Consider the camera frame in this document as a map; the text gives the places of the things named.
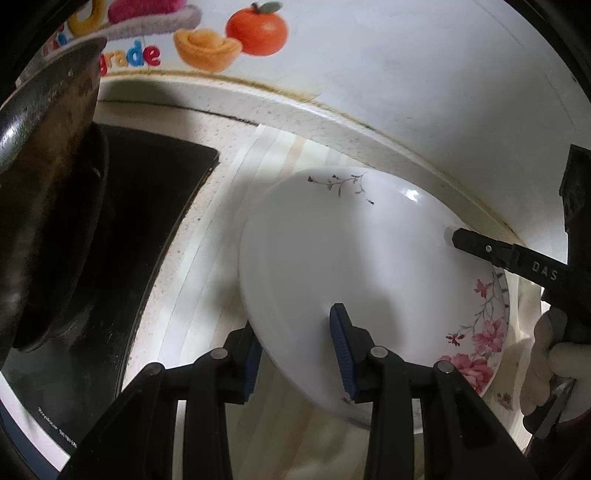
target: white wall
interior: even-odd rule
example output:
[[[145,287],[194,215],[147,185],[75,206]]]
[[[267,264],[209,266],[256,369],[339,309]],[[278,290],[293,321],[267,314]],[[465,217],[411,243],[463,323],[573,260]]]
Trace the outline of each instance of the white wall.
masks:
[[[198,0],[222,33],[244,0]],[[414,150],[531,247],[566,259],[558,186],[591,106],[535,30],[502,0],[285,0],[285,47],[224,75],[312,95]],[[141,39],[159,68],[191,70],[170,35]],[[107,49],[129,48],[133,39]]]

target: gas stove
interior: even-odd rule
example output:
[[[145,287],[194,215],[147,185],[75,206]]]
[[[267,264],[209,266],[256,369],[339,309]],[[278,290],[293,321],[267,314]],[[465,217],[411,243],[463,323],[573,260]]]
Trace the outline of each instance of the gas stove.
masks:
[[[69,454],[121,391],[155,276],[219,158],[202,145],[101,127],[109,146],[107,194],[69,328],[33,351],[11,350],[2,368],[23,406]]]

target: hand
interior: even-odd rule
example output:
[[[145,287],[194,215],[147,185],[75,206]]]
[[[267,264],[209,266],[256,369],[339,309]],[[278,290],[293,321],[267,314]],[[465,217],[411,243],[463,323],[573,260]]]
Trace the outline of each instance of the hand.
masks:
[[[577,379],[560,421],[572,420],[591,408],[591,345],[558,343],[551,348],[553,331],[549,312],[544,313],[534,329],[530,365],[521,387],[523,415],[529,415],[550,397],[550,378],[554,374]]]

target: white countertop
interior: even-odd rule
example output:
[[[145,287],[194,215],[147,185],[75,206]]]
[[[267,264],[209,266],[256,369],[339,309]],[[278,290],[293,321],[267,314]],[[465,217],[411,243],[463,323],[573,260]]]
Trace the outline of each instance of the white countertop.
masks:
[[[181,222],[155,281],[136,336],[127,384],[148,362],[167,368],[191,363],[223,343],[246,322],[236,270],[238,241],[252,199],[292,171],[356,160],[292,133],[198,111],[144,103],[99,102],[95,119],[220,151],[220,163]],[[499,372],[485,400],[524,447],[516,393],[527,366],[531,324],[539,314],[539,288],[509,277],[511,327]],[[5,382],[0,399],[43,454],[60,469],[67,455],[19,406]],[[245,406],[227,406],[228,438],[237,479],[361,478],[369,432],[310,404],[263,355],[256,390]],[[181,465],[182,418],[178,411],[175,471]],[[422,438],[417,436],[417,471]]]

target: clamp jaw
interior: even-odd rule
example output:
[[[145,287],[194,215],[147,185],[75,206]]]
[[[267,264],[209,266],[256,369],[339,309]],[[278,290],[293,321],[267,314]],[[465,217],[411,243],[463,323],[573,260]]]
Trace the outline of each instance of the clamp jaw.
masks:
[[[330,334],[345,391],[374,402],[365,480],[414,478],[412,398],[423,414],[425,480],[537,479],[484,401],[447,360],[405,362],[351,324],[342,303],[330,309]]]
[[[231,480],[226,403],[254,390],[261,346],[249,323],[192,365],[146,365],[82,440],[59,480],[171,480],[179,400],[186,400],[183,477]]]

